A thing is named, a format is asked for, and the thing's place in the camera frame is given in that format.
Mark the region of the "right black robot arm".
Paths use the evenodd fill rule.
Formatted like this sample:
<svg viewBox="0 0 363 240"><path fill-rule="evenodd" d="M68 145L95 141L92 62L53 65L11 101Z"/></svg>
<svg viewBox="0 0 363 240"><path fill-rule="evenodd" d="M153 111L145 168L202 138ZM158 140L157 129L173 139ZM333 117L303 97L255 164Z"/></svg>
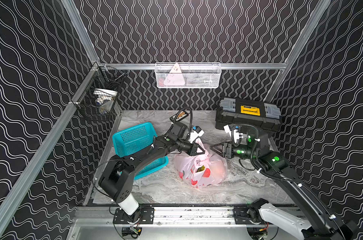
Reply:
<svg viewBox="0 0 363 240"><path fill-rule="evenodd" d="M239 145L231 141L210 146L226 159L249 159L255 170L274 180L294 201L304 217L299 218L279 210L266 200L259 199L248 208L254 222L271 223L298 240L351 240L357 232L353 221L345 221L333 212L299 178L288 160L270 149L268 133L243 134Z"/></svg>

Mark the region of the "pink strawberry plastic bag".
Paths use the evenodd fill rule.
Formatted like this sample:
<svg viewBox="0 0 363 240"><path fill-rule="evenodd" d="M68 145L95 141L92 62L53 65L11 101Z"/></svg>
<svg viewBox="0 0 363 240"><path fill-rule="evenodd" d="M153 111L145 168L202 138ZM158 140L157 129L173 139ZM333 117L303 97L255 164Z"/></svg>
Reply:
<svg viewBox="0 0 363 240"><path fill-rule="evenodd" d="M201 139L198 138L195 142L205 150L205 153L198 156L177 154L173 164L178 177L196 189L220 184L227 175L226 159L210 150L209 145L203 144Z"/></svg>

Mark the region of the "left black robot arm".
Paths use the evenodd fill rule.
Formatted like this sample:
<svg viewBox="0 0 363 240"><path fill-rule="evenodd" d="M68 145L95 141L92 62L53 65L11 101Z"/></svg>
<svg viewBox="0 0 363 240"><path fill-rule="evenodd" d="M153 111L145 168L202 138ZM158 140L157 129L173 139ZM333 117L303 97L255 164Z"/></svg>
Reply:
<svg viewBox="0 0 363 240"><path fill-rule="evenodd" d="M166 134L154 138L148 147L125 157L115 155L107 162L98 185L133 221L140 212L139 203L131 193L137 173L153 161L176 150L193 157L205 153L196 141L183 139L186 130L187 125L174 123Z"/></svg>

